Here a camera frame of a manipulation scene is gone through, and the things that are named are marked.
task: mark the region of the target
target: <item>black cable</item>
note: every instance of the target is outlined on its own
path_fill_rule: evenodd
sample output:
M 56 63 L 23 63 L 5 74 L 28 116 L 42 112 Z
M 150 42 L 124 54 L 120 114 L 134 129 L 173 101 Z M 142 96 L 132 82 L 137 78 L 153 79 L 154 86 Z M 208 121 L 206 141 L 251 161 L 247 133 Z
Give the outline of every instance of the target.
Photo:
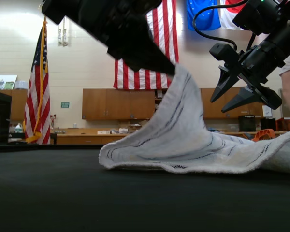
M 252 33 L 246 51 L 248 51 L 249 49 L 251 49 L 253 42 L 255 42 L 255 39 L 256 39 L 256 34 Z
M 215 5 L 215 6 L 209 6 L 209 7 L 205 7 L 204 9 L 200 10 L 194 17 L 193 19 L 193 27 L 195 29 L 195 31 L 205 37 L 205 38 L 208 38 L 208 39 L 211 39 L 211 40 L 218 40 L 218 41 L 224 41 L 224 42 L 227 42 L 227 43 L 230 43 L 233 45 L 233 48 L 234 50 L 236 51 L 237 50 L 237 45 L 236 43 L 233 41 L 233 40 L 229 40 L 229 39 L 224 39 L 224 38 L 221 38 L 221 37 L 215 37 L 215 36 L 211 36 L 211 35 L 207 35 L 207 34 L 204 34 L 203 32 L 201 32 L 200 30 L 198 30 L 197 28 L 197 25 L 196 25 L 196 21 L 197 21 L 197 18 L 199 17 L 200 14 L 202 14 L 204 11 L 207 11 L 207 10 L 211 10 L 211 9 L 220 9 L 220 8 L 231 8 L 231 7 L 236 7 L 236 6 L 241 6 L 243 4 L 246 4 L 248 2 L 248 0 L 243 0 L 243 1 L 240 1 L 238 3 L 235 3 L 235 4 L 230 4 L 230 5 Z

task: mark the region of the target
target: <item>wooden cabinet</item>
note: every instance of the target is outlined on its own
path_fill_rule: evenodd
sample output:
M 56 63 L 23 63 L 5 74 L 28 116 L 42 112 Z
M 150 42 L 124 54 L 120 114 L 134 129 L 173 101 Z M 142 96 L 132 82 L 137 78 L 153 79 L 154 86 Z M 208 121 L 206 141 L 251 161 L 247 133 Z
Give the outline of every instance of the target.
M 151 119 L 155 112 L 154 91 L 131 91 L 130 112 L 134 119 Z
M 264 104 L 259 103 L 259 102 L 255 102 L 252 104 L 249 104 L 249 114 L 250 115 L 254 115 L 257 118 L 263 117 L 263 106 Z
M 23 121 L 25 119 L 25 107 L 27 101 L 26 89 L 0 90 L 1 93 L 12 96 L 11 121 Z
M 106 89 L 83 89 L 83 119 L 106 118 Z
M 106 90 L 106 118 L 130 118 L 130 92 L 125 90 Z
M 83 90 L 85 120 L 150 119 L 154 110 L 154 91 Z
M 239 116 L 255 115 L 256 117 L 263 117 L 263 104 L 255 102 L 252 104 L 238 107 L 226 113 L 222 113 L 222 108 L 239 92 L 239 87 L 229 89 L 221 98 L 216 102 L 211 103 L 210 99 L 214 93 L 214 88 L 203 88 L 202 99 L 204 105 L 204 118 L 205 119 L 224 119 L 224 118 L 238 118 Z
M 202 101 L 204 108 L 205 119 L 226 118 L 226 115 L 222 113 L 222 108 L 225 106 L 225 100 L 222 96 L 214 103 L 210 102 L 210 99 L 214 93 L 214 88 L 202 88 Z
M 57 145 L 105 145 L 126 137 L 122 136 L 58 136 Z

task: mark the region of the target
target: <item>black floor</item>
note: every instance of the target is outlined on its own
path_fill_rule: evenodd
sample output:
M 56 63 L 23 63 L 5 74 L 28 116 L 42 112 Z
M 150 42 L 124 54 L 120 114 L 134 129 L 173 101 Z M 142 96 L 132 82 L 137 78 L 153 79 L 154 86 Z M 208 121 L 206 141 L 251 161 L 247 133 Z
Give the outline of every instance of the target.
M 0 153 L 0 232 L 290 232 L 290 174 L 108 171 L 98 154 Z

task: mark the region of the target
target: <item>hanging flag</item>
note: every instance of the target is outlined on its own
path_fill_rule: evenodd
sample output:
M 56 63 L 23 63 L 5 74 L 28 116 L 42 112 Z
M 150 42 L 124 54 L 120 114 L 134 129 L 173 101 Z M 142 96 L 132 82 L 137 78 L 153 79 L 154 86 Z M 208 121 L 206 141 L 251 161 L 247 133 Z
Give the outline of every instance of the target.
M 147 22 L 154 41 L 167 58 L 176 64 L 179 61 L 176 31 L 176 0 L 162 0 L 162 4 L 150 11 Z M 141 69 L 131 70 L 123 60 L 115 61 L 115 83 L 117 89 L 165 89 L 171 80 L 164 73 Z
M 188 29 L 194 30 L 193 19 L 202 9 L 217 5 L 217 0 L 187 0 Z M 216 30 L 221 27 L 218 9 L 204 11 L 198 16 L 196 25 L 199 30 Z
M 31 68 L 24 130 L 26 142 L 50 144 L 50 94 L 48 84 L 47 28 L 43 22 Z
M 221 5 L 230 5 L 238 3 L 242 0 L 220 0 Z M 233 23 L 235 16 L 241 11 L 245 4 L 237 7 L 223 8 L 220 9 L 220 23 L 222 28 L 232 29 L 232 30 L 242 30 Z

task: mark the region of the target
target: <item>towel with blue stripes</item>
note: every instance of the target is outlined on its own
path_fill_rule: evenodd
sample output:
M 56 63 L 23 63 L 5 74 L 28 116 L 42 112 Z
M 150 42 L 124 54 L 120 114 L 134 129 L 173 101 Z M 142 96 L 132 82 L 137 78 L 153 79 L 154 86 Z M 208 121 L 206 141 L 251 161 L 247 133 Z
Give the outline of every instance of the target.
M 253 142 L 210 132 L 203 120 L 201 90 L 182 65 L 152 119 L 139 131 L 105 145 L 99 162 L 107 169 L 163 169 L 246 173 L 257 168 L 290 173 L 290 132 Z

